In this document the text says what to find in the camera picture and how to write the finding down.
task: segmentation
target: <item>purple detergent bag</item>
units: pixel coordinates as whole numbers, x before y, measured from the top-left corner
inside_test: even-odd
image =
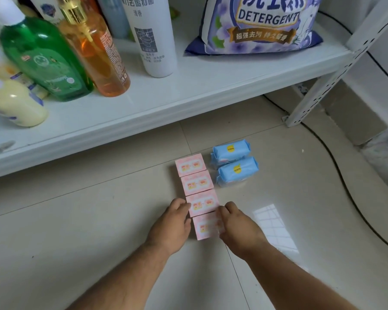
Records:
[[[312,30],[321,0],[207,0],[200,36],[188,55],[246,54],[312,47],[322,38]]]

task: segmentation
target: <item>perforated metal post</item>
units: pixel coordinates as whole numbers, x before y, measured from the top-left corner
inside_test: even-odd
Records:
[[[286,119],[288,127],[299,124],[307,114],[323,99],[336,83],[342,79],[347,71],[371,47],[378,37],[388,28],[388,0],[380,0],[366,17],[361,26],[346,42],[346,46],[353,52],[352,61],[335,73],[326,74],[316,81],[302,101]]]

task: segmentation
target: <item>person's left hand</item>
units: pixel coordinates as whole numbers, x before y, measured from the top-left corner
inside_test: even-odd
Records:
[[[190,234],[191,219],[185,219],[190,207],[184,199],[174,199],[151,227],[146,243],[163,247],[169,255],[179,251]]]

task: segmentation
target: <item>small pink carton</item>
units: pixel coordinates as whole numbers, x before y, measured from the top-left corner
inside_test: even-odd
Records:
[[[217,194],[214,189],[188,196],[186,200],[187,203],[191,203],[191,217],[196,217],[197,215],[215,211],[220,205],[220,203],[218,203]]]
[[[219,236],[225,232],[220,213],[217,211],[193,217],[197,240]]]
[[[208,171],[181,177],[181,182],[186,196],[214,188]]]
[[[175,162],[175,164],[177,166],[178,175],[180,177],[205,171],[207,169],[201,153],[179,159]]]

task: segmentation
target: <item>amber pump bottle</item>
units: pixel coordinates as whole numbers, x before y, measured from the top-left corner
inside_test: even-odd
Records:
[[[59,0],[66,20],[59,30],[76,50],[89,76],[105,97],[116,97],[128,90],[131,82],[101,15],[85,12],[80,0]]]

